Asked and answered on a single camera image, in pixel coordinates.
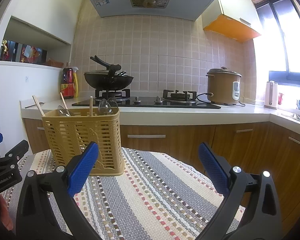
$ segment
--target wooden chopstick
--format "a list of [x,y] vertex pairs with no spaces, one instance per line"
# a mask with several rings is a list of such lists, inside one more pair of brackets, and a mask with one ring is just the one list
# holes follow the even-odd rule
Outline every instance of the wooden chopstick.
[[62,99],[63,105],[65,106],[65,109],[68,109],[68,107],[66,105],[66,102],[65,102],[65,99],[63,98],[62,92],[60,92],[60,95],[61,95],[61,99]]
[[41,116],[46,116],[46,115],[44,114],[44,112],[42,111],[42,108],[41,108],[41,106],[40,106],[40,103],[39,103],[37,97],[36,97],[35,95],[33,95],[32,98],[33,98],[33,100],[34,100],[34,102],[35,102],[35,104],[36,104],[38,110],[40,111]]
[[92,112],[92,106],[93,106],[93,97],[90,97],[90,116],[92,116],[93,112]]

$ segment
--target orange cabinet underside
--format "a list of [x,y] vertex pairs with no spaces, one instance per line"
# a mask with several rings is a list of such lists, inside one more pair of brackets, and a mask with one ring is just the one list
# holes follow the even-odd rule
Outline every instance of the orange cabinet underside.
[[220,14],[217,19],[203,29],[220,33],[239,42],[245,42],[261,35],[249,26],[224,14]]

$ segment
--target power cord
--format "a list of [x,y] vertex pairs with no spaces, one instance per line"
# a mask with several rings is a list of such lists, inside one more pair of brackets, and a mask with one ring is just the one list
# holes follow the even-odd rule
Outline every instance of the power cord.
[[214,104],[214,105],[221,105],[221,106],[241,106],[241,107],[246,106],[246,104],[243,104],[240,101],[239,101],[240,105],[229,105],[229,104],[218,104],[218,103],[206,102],[206,101],[202,101],[202,100],[199,99],[199,96],[202,96],[202,95],[213,96],[213,94],[212,93],[202,93],[202,94],[197,95],[197,100],[202,102],[202,103],[205,103],[205,104]]

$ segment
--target window pane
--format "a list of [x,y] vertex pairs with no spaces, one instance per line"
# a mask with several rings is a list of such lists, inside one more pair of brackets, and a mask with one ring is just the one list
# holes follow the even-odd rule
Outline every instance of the window pane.
[[300,18],[290,0],[274,3],[287,48],[289,70],[300,72]]
[[264,59],[268,70],[286,71],[286,60],[282,38],[277,21],[274,18],[269,4],[257,9],[263,26],[262,46],[264,46]]

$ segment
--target white cabinet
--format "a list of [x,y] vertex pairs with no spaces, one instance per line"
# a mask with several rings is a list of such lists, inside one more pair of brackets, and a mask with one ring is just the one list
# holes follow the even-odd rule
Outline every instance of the white cabinet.
[[82,0],[12,0],[12,16],[72,44]]
[[204,30],[244,42],[259,36],[262,26],[251,0],[215,0],[202,14]]

